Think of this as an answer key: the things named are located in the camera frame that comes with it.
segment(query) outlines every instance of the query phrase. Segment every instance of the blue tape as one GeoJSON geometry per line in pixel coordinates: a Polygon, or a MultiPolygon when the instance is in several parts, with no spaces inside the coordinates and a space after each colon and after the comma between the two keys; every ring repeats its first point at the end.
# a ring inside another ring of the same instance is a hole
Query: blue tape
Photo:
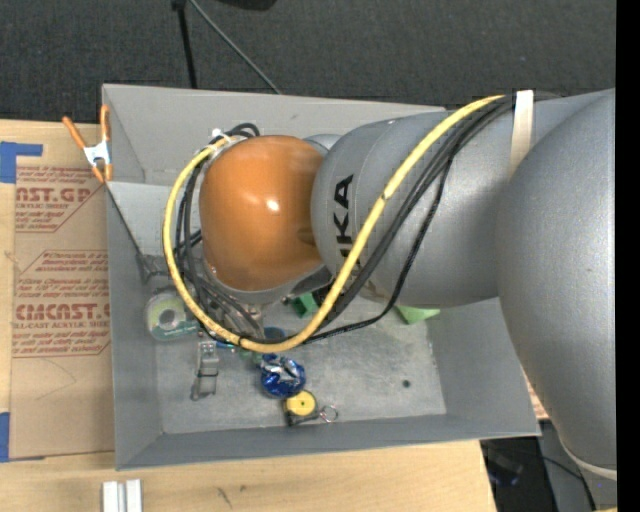
{"type": "Polygon", "coordinates": [[[9,413],[0,413],[0,462],[9,462],[9,413]]]}
{"type": "Polygon", "coordinates": [[[0,142],[0,183],[16,182],[18,156],[42,156],[42,144],[0,142]]]}

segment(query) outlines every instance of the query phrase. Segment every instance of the orange clamp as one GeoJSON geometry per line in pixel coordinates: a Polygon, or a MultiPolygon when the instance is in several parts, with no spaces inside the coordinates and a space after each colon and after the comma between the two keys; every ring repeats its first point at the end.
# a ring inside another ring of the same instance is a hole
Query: orange clamp
{"type": "Polygon", "coordinates": [[[91,171],[93,175],[98,179],[100,183],[105,181],[111,181],[113,178],[113,164],[111,163],[111,155],[109,152],[109,142],[111,141],[111,128],[109,126],[109,107],[102,105],[100,108],[100,135],[101,141],[95,146],[87,146],[82,135],[78,131],[78,128],[73,121],[64,116],[62,118],[62,124],[64,124],[71,137],[75,141],[76,145],[84,151],[87,160],[91,164],[91,171]],[[101,171],[97,165],[97,161],[102,160],[104,162],[103,170],[101,171]]]}

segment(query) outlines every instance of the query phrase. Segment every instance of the green object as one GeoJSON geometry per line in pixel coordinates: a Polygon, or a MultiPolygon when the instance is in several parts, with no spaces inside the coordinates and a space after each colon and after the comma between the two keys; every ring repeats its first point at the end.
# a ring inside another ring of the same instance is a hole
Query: green object
{"type": "Polygon", "coordinates": [[[305,293],[291,301],[291,307],[300,318],[309,316],[318,310],[318,305],[311,293],[305,293]]]}
{"type": "Polygon", "coordinates": [[[146,307],[147,329],[159,340],[175,340],[200,329],[197,320],[187,318],[182,299],[173,293],[161,293],[149,300],[146,307]]]}
{"type": "Polygon", "coordinates": [[[415,324],[416,322],[420,322],[421,320],[426,320],[427,318],[431,318],[432,316],[436,316],[440,313],[439,309],[420,309],[420,308],[411,308],[409,306],[396,306],[398,311],[404,318],[404,321],[408,324],[415,324]]]}

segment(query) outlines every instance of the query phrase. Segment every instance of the white cable tie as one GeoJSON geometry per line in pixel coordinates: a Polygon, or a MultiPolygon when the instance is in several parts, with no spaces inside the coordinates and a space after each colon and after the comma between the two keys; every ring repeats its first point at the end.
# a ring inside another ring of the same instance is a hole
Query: white cable tie
{"type": "Polygon", "coordinates": [[[531,149],[533,135],[533,91],[516,93],[516,108],[513,115],[513,132],[511,135],[511,156],[509,158],[509,179],[513,177],[518,166],[531,149]]]}
{"type": "Polygon", "coordinates": [[[218,137],[224,137],[227,142],[231,142],[231,137],[229,137],[226,133],[224,133],[220,128],[214,128],[211,132],[211,140],[216,139],[218,137]]]}

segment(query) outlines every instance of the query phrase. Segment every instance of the tape measure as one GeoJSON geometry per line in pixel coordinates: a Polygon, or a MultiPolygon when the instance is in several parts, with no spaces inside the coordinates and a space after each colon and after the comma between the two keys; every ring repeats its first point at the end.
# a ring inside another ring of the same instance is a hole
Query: tape measure
{"type": "Polygon", "coordinates": [[[290,427],[320,417],[316,397],[309,391],[300,391],[297,395],[282,402],[287,425],[290,427]]]}

